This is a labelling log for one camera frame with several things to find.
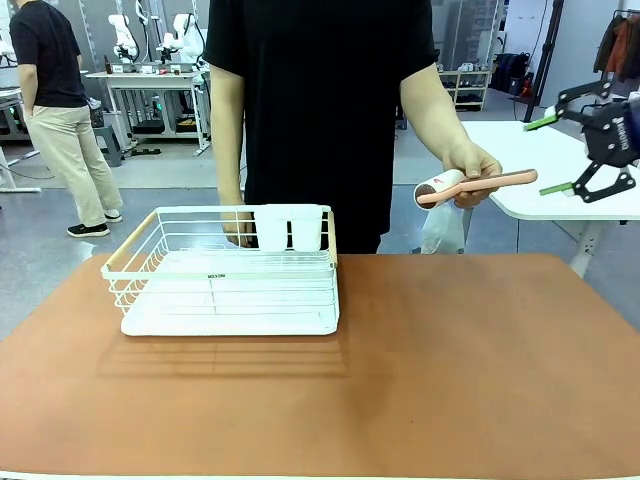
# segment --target pink handle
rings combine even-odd
[[[462,192],[477,192],[480,190],[493,190],[495,188],[511,187],[514,185],[526,185],[535,182],[537,179],[538,172],[534,169],[504,173],[486,178],[469,178],[442,192],[420,195],[416,200],[418,205],[421,206],[435,205],[439,202],[449,200]]]

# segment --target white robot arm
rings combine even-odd
[[[124,63],[133,63],[138,58],[138,44],[129,30],[129,17],[109,15],[109,23],[115,27],[117,35],[113,52]]]
[[[196,20],[191,13],[179,13],[173,21],[176,34],[167,33],[164,36],[162,48],[166,54],[180,52],[183,63],[197,63],[204,51],[204,42],[198,31]]]

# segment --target white wire dish rack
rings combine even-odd
[[[223,226],[255,232],[251,206],[164,207],[102,267],[131,336],[328,335],[339,318],[333,213],[323,248],[240,248]],[[255,233],[234,235],[239,244]]]

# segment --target black shoe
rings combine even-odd
[[[118,210],[106,210],[104,218],[107,219],[107,223],[120,223],[122,221],[122,215]]]
[[[74,238],[104,237],[105,235],[109,235],[111,230],[109,230],[106,223],[96,225],[95,227],[85,227],[83,224],[80,224],[67,228],[67,233]]]

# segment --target man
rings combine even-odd
[[[82,57],[71,24],[42,0],[17,0],[11,38],[24,113],[34,146],[76,202],[72,237],[108,235],[120,222],[120,192],[91,128],[80,77]]]
[[[390,225],[398,89],[445,169],[501,173],[440,82],[431,17],[429,0],[212,0],[204,59],[221,203],[327,204],[338,251],[375,253]],[[489,193],[456,201],[469,208]],[[236,225],[225,228],[230,239],[246,228]]]

